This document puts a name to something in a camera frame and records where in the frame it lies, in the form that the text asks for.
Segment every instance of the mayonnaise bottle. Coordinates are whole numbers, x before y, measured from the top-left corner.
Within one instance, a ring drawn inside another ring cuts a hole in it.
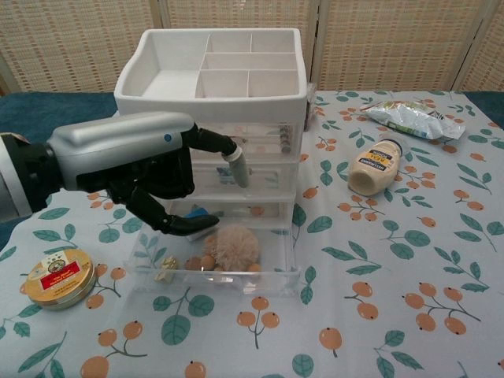
[[[406,143],[397,133],[388,132],[367,151],[359,154],[350,168],[348,186],[360,195],[381,192],[394,180]]]

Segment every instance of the fluffy pompom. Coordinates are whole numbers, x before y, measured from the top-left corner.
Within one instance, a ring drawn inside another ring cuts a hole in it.
[[[225,270],[244,272],[259,258],[259,240],[248,228],[231,225],[206,238],[204,252]]]

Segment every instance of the top tray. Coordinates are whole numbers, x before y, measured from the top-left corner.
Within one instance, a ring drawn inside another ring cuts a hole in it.
[[[120,114],[165,110],[205,122],[304,120],[299,30],[145,31],[114,95]]]

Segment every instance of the red label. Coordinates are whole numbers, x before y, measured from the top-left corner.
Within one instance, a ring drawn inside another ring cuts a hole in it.
[[[55,284],[59,284],[62,280],[65,280],[78,272],[80,272],[80,268],[77,265],[77,261],[74,261],[61,268],[61,270],[58,270],[57,272],[51,273],[49,276],[41,278],[40,283],[42,284],[42,288],[46,290],[49,287],[52,287]]]

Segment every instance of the snack bag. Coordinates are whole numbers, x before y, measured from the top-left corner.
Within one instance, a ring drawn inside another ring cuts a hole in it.
[[[442,136],[459,139],[465,131],[465,126],[456,124],[420,102],[379,102],[363,106],[361,111],[389,128],[425,139],[438,139]]]

